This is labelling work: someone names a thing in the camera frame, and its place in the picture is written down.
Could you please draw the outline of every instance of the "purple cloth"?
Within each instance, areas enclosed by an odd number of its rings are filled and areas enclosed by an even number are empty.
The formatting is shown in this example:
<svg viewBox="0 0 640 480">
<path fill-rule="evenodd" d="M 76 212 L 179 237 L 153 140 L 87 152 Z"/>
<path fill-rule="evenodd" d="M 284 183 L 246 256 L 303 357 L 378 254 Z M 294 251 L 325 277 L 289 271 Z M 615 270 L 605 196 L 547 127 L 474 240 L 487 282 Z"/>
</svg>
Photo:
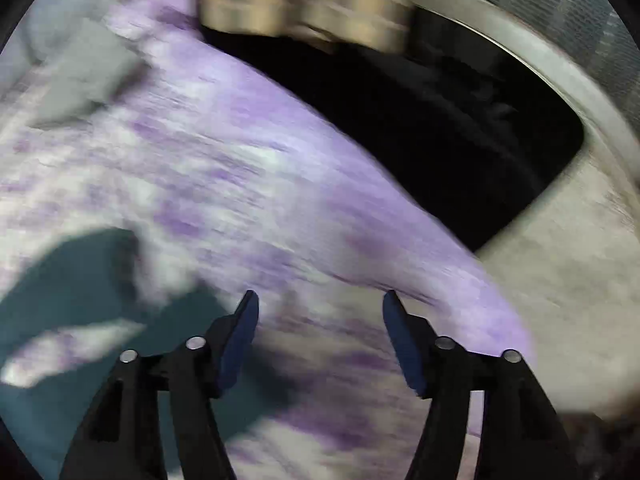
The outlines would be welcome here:
<svg viewBox="0 0 640 480">
<path fill-rule="evenodd" d="M 301 395 L 230 443 L 242 478 L 401 478 L 428 404 L 404 384 L 382 291 L 469 350 L 530 357 L 527 333 L 473 255 L 370 155 L 201 42 L 193 21 L 192 0 L 115 9 L 106 23 L 149 70 L 87 121 L 24 127 L 37 91 L 22 97 L 0 136 L 2 288 L 62 234 L 133 224 L 156 288 L 196 274 L 230 304 L 260 295 L 258 342 Z"/>
</svg>

